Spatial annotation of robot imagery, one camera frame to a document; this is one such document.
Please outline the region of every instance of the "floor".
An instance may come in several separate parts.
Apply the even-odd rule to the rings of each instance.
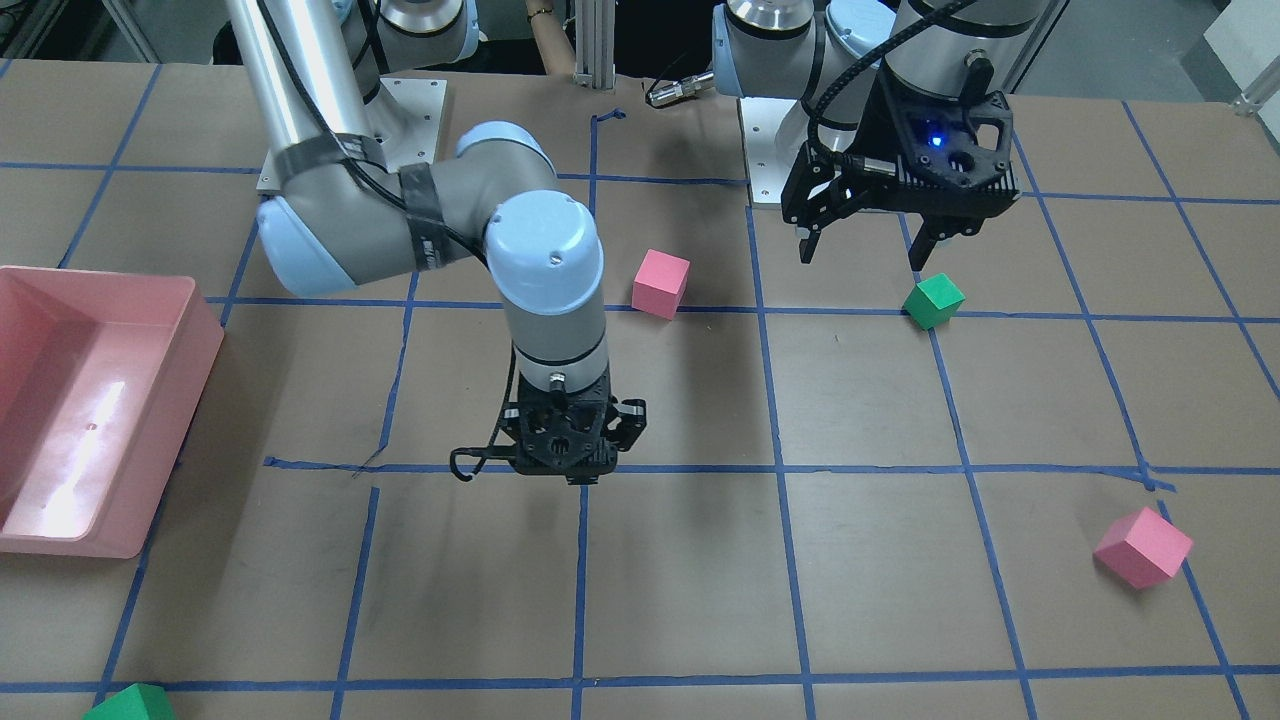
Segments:
[[[858,215],[801,266],[748,206],[732,101],[444,79],[444,147],[525,124],[605,238],[650,427],[590,489],[445,473],[506,364],[479,268],[279,287],[241,70],[0,64],[0,263],[192,275],[227,328],[142,555],[0,557],[0,716],[145,680],[183,720],[1280,717],[1254,122],[1015,99],[1025,197],[936,252],[968,300],[925,333],[915,220]],[[692,261],[669,323],[627,309],[649,247]],[[1143,506],[1197,546],[1135,592],[1091,552]]]

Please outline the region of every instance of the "pink cube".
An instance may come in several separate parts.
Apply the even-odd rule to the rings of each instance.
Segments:
[[[689,260],[649,250],[631,287],[631,306],[669,320],[676,316],[686,282]]]
[[[1093,556],[1130,585],[1143,589],[1172,579],[1192,544],[1192,538],[1158,512],[1143,507],[1112,523]]]

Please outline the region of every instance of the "green cube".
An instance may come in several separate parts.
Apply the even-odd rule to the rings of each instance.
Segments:
[[[84,714],[84,720],[177,720],[164,689],[129,685]]]
[[[964,293],[951,282],[946,273],[938,273],[927,281],[915,283],[911,295],[908,296],[902,309],[906,314],[927,331],[951,319],[956,314],[960,304],[964,302]]]

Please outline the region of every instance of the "black cable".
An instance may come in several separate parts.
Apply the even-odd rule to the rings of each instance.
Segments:
[[[644,104],[645,105],[653,108],[654,110],[660,110],[662,109],[662,108],[654,106],[654,104],[649,101],[649,94],[653,92],[653,88],[658,87],[658,83],[662,82],[663,76],[666,76],[667,73],[669,73],[671,68],[676,67],[676,63],[680,63],[681,60],[685,59],[685,55],[689,55],[689,50],[685,50],[680,55],[676,55],[676,59],[672,60],[660,73],[658,73],[658,77],[653,78],[653,82],[649,83],[649,90],[644,91]]]
[[[822,141],[818,138],[818,123],[824,119],[824,113],[827,111],[827,108],[829,108],[831,104],[835,102],[836,97],[838,97],[840,94],[844,92],[846,87],[849,87],[849,83],[854,82],[854,78],[856,78],[859,74],[867,70],[867,68],[878,63],[881,59],[884,58],[884,55],[888,55],[893,50],[897,50],[904,42],[911,40],[916,35],[920,35],[922,32],[936,26],[938,20],[950,18],[951,15],[959,13],[960,10],[964,10],[965,8],[973,5],[978,0],[955,0],[954,3],[948,3],[938,8],[937,10],[933,10],[932,13],[924,15],[923,18],[915,20],[914,23],[904,28],[897,35],[877,45],[874,49],[872,49],[870,53],[863,55],[852,65],[849,65],[849,68],[846,68],[845,72],[840,73],[840,77],[832,81],[831,85],[827,86],[827,90],[823,91],[822,97],[818,99],[818,104],[814,105],[813,108],[813,114],[809,117],[809,126],[806,133],[809,147],[813,149],[813,151],[817,152],[819,158],[827,161],[832,161],[836,154],[829,147],[823,145]]]
[[[828,1],[819,1],[814,4],[813,8],[813,23],[814,23],[814,42],[813,42],[813,61],[809,63],[809,81],[805,82],[804,92],[800,95],[800,109],[804,110],[805,115],[813,118],[817,113],[813,110],[813,94],[818,91],[818,82],[822,79],[822,65],[827,58],[827,6]],[[818,123],[822,127],[831,128],[841,132],[854,132],[858,129],[858,123],[837,123],[836,120],[829,120],[827,118],[818,118]]]
[[[320,131],[324,132],[326,136],[329,136],[329,140],[332,140],[334,145],[342,149],[343,145],[342,141],[338,138],[338,135],[333,131],[332,127],[329,127],[329,123],[324,119],[324,114],[320,111],[320,108],[316,106],[315,100],[311,97],[311,94],[307,92],[306,85],[303,85],[302,77],[298,74],[298,69],[293,64],[293,58],[289,55],[289,50],[284,44],[284,37],[280,35],[280,28],[276,27],[275,20],[271,18],[270,10],[268,10],[266,8],[266,0],[257,0],[257,10],[259,13],[262,14],[262,23],[266,26],[266,31],[271,36],[271,44],[275,45],[276,54],[280,55],[280,64],[284,65],[284,72],[289,76],[289,82],[293,85],[294,92],[297,92],[298,97],[302,99],[302,104],[306,106],[307,114],[311,115],[311,119],[316,123]],[[370,176],[369,172],[365,170],[365,168],[361,167],[361,164],[355,158],[346,155],[346,151],[343,151],[343,156],[346,159],[340,160],[339,164],[347,169],[347,174],[351,176],[351,179],[357,186],[362,186],[371,190],[375,195],[378,195],[389,205],[394,206],[401,211],[407,210],[403,197],[396,195],[390,190],[379,184],[379,182],[374,179],[374,177]],[[462,237],[462,234],[460,234],[457,231],[454,231],[443,222],[438,220],[428,220],[428,222],[440,225],[449,240],[461,245],[467,252],[475,256],[476,260],[480,260],[480,263],[484,266],[486,268],[489,266],[489,263],[485,259],[484,252],[472,241]]]
[[[369,53],[369,49],[374,46],[375,38],[378,38],[378,22],[383,19],[383,0],[374,0],[372,12],[369,12],[367,0],[358,0],[358,3],[360,13],[365,15],[365,42],[360,46],[360,53],[356,53],[356,59],[351,61],[352,69],[360,67],[360,61],[365,59],[365,53]],[[375,55],[379,50],[380,47],[374,50]],[[387,70],[381,68],[385,63],[387,58],[383,56],[378,68],[380,74],[387,73]]]
[[[507,389],[503,391],[502,393],[502,402],[498,405],[498,419],[494,420],[493,423],[493,432],[489,433],[489,442],[486,442],[484,448],[480,451],[480,460],[476,462],[476,466],[471,469],[471,474],[458,470],[456,462],[456,454],[458,452],[457,450],[454,451],[453,455],[449,456],[449,471],[453,473],[454,478],[462,480],[463,483],[470,483],[476,478],[476,475],[480,474],[480,470],[484,470],[484,464],[489,461],[489,455],[494,448],[493,443],[498,439],[498,432],[502,429],[502,416],[507,410],[507,402],[511,400],[511,388],[515,384],[516,384],[516,346],[512,345],[511,360],[507,361]]]

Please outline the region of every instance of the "pink plastic bin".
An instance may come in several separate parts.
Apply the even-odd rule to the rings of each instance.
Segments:
[[[0,551],[137,555],[221,340],[191,278],[0,268]]]

